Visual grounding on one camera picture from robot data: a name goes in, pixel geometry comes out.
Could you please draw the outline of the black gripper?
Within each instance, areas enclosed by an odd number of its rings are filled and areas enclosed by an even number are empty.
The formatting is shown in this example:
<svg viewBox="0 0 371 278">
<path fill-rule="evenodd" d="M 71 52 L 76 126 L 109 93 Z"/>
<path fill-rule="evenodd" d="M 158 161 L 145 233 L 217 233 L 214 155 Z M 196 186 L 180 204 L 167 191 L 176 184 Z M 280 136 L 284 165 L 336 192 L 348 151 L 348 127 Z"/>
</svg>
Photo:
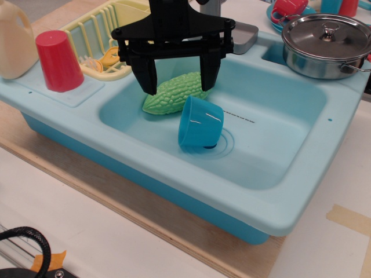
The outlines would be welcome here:
<svg viewBox="0 0 371 278">
<path fill-rule="evenodd" d="M 198 56 L 203 91 L 215 86 L 221 59 L 233 51 L 233 19 L 202 14 L 188 1 L 150 1 L 150 14 L 114 29 L 121 61 L 131 65 L 142 90 L 157 93 L 155 61 Z"/>
</svg>

